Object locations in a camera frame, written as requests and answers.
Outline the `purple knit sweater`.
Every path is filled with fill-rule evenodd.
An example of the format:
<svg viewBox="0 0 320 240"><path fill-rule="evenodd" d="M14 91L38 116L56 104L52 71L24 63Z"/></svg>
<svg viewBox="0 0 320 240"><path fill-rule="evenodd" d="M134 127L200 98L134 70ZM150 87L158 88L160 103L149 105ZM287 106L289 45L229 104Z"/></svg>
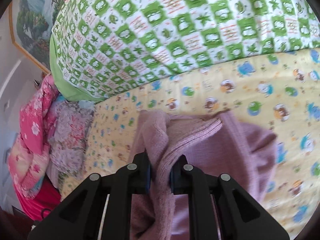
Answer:
<svg viewBox="0 0 320 240"><path fill-rule="evenodd" d="M238 121L230 111L181 116L141 111L131 155L146 152L152 167L150 192L134 195L131 239L188 239L188 198L174 195L170 170L179 157L204 173L229 174L255 200L262 201L276 168L277 136Z"/></svg>

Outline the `green white checkered quilt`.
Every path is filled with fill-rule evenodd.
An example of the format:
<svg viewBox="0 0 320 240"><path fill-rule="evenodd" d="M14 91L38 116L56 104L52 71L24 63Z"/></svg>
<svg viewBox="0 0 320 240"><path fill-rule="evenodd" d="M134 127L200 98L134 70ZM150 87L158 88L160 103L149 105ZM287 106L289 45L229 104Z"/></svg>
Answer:
<svg viewBox="0 0 320 240"><path fill-rule="evenodd" d="M63 0L50 67L68 100L101 101L192 69L317 47L306 0Z"/></svg>

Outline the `gold framed landscape painting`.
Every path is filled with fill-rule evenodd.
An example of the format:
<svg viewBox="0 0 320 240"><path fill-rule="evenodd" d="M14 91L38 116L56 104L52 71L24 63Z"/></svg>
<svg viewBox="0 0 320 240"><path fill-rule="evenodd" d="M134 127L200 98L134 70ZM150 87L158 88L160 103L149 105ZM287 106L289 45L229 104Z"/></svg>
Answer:
<svg viewBox="0 0 320 240"><path fill-rule="evenodd" d="M50 72L49 41L65 0L12 0L9 27L12 43L45 73Z"/></svg>

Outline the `pink floral blanket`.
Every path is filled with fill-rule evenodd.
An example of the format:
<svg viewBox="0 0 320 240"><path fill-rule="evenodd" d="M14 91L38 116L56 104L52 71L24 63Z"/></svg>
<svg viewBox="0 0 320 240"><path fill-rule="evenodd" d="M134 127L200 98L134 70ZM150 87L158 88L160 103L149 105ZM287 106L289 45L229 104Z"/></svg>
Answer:
<svg viewBox="0 0 320 240"><path fill-rule="evenodd" d="M60 204L61 195L46 176L50 161L48 138L54 133L56 115L50 111L59 91L51 75L20 109L20 132L8 157L14 190L23 212L41 221Z"/></svg>

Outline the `yellow cartoon animal bedsheet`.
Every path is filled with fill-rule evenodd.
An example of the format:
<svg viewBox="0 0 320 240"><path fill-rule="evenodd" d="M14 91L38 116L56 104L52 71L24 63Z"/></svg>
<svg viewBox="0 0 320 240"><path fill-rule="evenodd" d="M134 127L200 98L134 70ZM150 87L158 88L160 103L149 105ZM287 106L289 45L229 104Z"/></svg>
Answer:
<svg viewBox="0 0 320 240"><path fill-rule="evenodd" d="M82 177L147 152L150 193L132 198L133 239L188 239L188 197L169 174L229 174L295 239L319 206L319 49L260 55L157 80L95 107Z"/></svg>

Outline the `pastel floral pillow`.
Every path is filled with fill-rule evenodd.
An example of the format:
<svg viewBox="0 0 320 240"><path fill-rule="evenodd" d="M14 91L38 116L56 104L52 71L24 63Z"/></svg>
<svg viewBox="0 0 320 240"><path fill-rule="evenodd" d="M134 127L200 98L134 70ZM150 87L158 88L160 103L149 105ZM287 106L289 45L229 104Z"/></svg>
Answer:
<svg viewBox="0 0 320 240"><path fill-rule="evenodd" d="M59 187L59 174L82 177L87 146L87 133L93 119L92 108L81 108L77 102L54 102L49 113L56 117L54 132L49 137L50 161L46 171L50 182Z"/></svg>

